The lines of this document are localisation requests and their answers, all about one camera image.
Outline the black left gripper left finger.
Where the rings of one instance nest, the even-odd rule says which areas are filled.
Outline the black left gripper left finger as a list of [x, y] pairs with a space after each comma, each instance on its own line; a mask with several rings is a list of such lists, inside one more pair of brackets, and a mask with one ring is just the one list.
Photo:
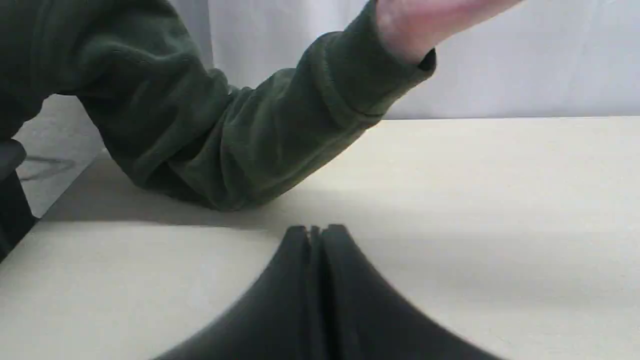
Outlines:
[[318, 360], [318, 301], [309, 278], [318, 228], [288, 228], [255, 283], [162, 360]]

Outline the green sleeved forearm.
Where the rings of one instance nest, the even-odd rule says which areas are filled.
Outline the green sleeved forearm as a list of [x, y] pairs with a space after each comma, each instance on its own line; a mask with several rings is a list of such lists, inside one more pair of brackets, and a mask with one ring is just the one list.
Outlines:
[[205, 68], [166, 0], [3, 0], [0, 47], [2, 139], [75, 96], [137, 186], [225, 212], [292, 189], [437, 64], [389, 54], [374, 1], [255, 89]]

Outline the bare human hand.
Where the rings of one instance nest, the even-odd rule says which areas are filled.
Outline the bare human hand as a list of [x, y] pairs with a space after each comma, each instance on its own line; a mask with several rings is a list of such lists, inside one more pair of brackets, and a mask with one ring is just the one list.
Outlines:
[[387, 50], [418, 64], [430, 50], [517, 6], [519, 0], [378, 0], [375, 22]]

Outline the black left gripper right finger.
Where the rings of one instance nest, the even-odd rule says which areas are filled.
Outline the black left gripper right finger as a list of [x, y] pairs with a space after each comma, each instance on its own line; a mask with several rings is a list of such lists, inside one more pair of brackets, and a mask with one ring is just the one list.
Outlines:
[[331, 360], [493, 360], [433, 321], [375, 269], [343, 225], [318, 234]]

